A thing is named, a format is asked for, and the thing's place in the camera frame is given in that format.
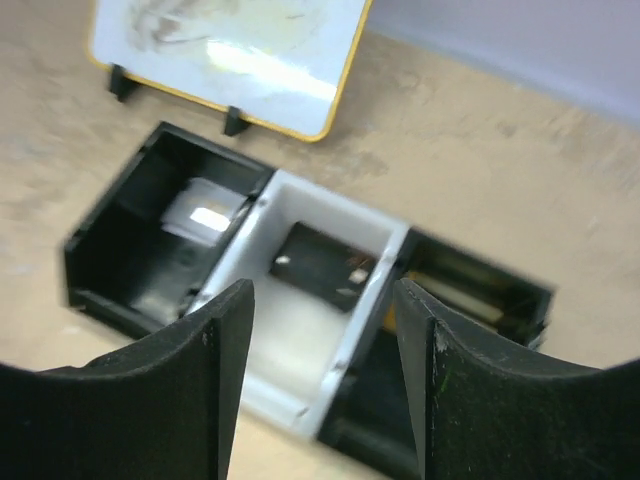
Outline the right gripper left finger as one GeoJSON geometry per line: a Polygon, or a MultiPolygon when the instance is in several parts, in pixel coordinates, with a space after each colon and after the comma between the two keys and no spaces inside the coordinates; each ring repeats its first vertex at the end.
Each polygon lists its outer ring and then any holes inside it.
{"type": "Polygon", "coordinates": [[[223,479],[254,318],[239,280],[82,367],[1,369],[5,479],[223,479]]]}

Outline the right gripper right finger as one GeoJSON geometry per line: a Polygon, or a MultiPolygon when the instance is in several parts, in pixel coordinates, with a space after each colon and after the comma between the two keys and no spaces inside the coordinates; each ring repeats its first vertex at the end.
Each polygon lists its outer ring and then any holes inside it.
{"type": "Polygon", "coordinates": [[[639,364],[596,369],[530,350],[394,287],[398,345],[425,479],[635,479],[639,364]]]}

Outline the black white card sorting tray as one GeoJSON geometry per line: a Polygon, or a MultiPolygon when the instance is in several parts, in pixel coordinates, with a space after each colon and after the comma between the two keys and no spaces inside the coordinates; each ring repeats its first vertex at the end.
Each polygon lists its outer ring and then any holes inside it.
{"type": "Polygon", "coordinates": [[[394,479],[418,466],[394,283],[529,348],[552,290],[405,221],[169,123],[63,248],[68,304],[140,338],[254,285],[242,402],[394,479]]]}

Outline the white board with yellow rim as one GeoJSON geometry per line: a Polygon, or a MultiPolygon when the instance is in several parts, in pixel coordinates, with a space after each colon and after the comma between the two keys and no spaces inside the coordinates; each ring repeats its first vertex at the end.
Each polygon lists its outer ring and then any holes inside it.
{"type": "Polygon", "coordinates": [[[304,142],[330,131],[369,1],[96,1],[88,53],[145,86],[304,142]]]}

